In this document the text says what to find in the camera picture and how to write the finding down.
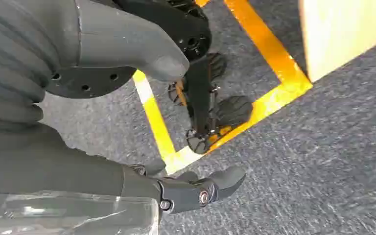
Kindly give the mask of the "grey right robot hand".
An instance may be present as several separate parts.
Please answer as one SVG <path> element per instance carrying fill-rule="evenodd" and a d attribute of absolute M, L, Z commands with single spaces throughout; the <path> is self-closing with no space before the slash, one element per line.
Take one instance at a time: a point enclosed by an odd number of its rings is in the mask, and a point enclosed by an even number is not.
<path fill-rule="evenodd" d="M 72 191 L 171 202 L 170 213 L 205 207 L 241 186 L 232 166 L 155 179 L 68 147 L 41 123 L 50 79 L 72 66 L 130 66 L 175 81 L 189 62 L 158 25 L 91 0 L 0 0 L 0 194 Z"/>

